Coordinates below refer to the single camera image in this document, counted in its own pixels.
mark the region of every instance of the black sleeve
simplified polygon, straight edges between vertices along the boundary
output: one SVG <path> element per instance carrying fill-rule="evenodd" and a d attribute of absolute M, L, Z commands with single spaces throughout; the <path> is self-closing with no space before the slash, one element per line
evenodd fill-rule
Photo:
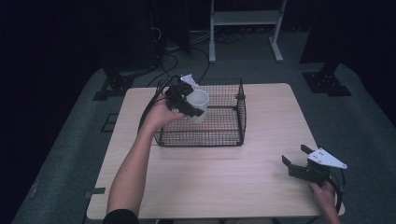
<path fill-rule="evenodd" d="M 133 211 L 128 209 L 117 209 L 105 216 L 103 224 L 138 224 L 139 219 Z"/>

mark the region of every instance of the gray carpet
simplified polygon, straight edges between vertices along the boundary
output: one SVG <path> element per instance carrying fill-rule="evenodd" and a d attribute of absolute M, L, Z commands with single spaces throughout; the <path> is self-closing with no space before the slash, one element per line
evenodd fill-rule
<path fill-rule="evenodd" d="M 241 77 L 244 83 L 290 84 L 317 144 L 348 165 L 343 223 L 395 223 L 395 127 L 364 89 L 359 77 L 342 64 L 335 74 L 352 96 L 311 93 L 302 72 L 318 71 L 322 64 L 299 64 L 308 33 L 281 32 L 278 43 L 283 63 L 275 61 L 268 36 L 246 35 L 233 44 L 217 44 L 217 61 L 210 64 L 205 77 Z M 207 43 L 195 47 L 208 50 Z M 190 56 L 182 51 L 173 55 L 179 62 L 169 72 L 171 75 L 193 74 L 197 79 L 206 70 L 207 58 L 200 50 L 193 49 Z M 163 57 L 165 68 L 174 64 L 174 58 Z M 162 71 L 157 69 L 137 78 L 134 87 L 146 87 Z M 118 113 L 122 104 L 122 97 L 92 100 L 105 80 L 103 70 L 92 75 L 13 223 L 100 223 L 88 220 L 85 212 L 111 137 L 111 133 L 101 132 L 102 127 L 107 116 Z M 287 217 L 279 221 L 305 223 L 308 219 Z"/>

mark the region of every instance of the wire basket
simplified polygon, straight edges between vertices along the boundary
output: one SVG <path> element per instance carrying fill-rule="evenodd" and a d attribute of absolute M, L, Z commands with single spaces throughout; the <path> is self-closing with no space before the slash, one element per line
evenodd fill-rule
<path fill-rule="evenodd" d="M 203 79 L 200 90 L 209 95 L 205 121 L 175 120 L 154 136 L 162 147 L 242 146 L 246 129 L 246 103 L 241 78 Z"/>

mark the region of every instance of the human arm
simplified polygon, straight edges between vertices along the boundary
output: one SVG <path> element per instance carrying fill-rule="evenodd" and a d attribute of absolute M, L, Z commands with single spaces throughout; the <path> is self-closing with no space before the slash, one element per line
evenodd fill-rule
<path fill-rule="evenodd" d="M 146 186 L 152 137 L 161 127 L 184 116 L 170 111 L 165 100 L 158 100 L 150 109 L 113 180 L 108 196 L 107 213 L 117 209 L 128 209 L 138 216 Z"/>
<path fill-rule="evenodd" d="M 316 183 L 308 183 L 308 185 L 314 193 L 314 200 L 326 224 L 341 224 L 334 205 L 335 190 L 332 185 L 327 181 L 321 187 Z"/>

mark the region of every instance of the human hand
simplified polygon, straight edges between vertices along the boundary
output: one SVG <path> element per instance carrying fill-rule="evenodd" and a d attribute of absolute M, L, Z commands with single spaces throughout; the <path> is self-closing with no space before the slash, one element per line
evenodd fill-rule
<path fill-rule="evenodd" d="M 166 100 L 163 96 L 159 96 L 156 103 L 151 107 L 148 112 L 143 128 L 149 128 L 152 132 L 166 126 L 170 122 L 176 119 L 182 119 L 186 115 L 171 111 L 166 106 Z"/>
<path fill-rule="evenodd" d="M 335 190 L 332 185 L 326 181 L 321 187 L 316 183 L 308 183 L 308 186 L 314 193 L 314 200 L 318 205 L 320 213 L 324 216 L 326 223 L 341 223 L 335 209 Z"/>

